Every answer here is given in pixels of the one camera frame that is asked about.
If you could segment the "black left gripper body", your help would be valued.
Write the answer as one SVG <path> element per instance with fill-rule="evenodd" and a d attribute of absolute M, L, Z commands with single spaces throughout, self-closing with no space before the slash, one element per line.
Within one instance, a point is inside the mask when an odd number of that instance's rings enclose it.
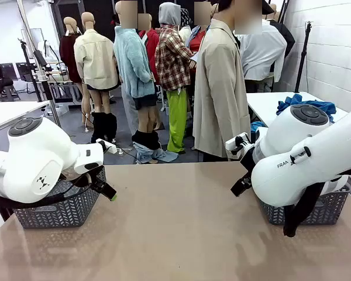
<path fill-rule="evenodd" d="M 104 166 L 96 167 L 89 171 L 91 177 L 91 188 L 96 192 L 104 192 L 106 187 Z"/>

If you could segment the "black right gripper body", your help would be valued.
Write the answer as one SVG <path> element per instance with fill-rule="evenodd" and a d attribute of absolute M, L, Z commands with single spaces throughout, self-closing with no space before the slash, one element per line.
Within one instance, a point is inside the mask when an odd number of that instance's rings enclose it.
<path fill-rule="evenodd" d="M 252 146 L 250 149 L 243 149 L 241 152 L 240 163 L 247 170 L 247 173 L 241 179 L 241 183 L 245 187 L 251 186 L 252 170 L 256 165 L 254 160 L 253 160 L 253 151 L 254 151 L 254 146 Z"/>

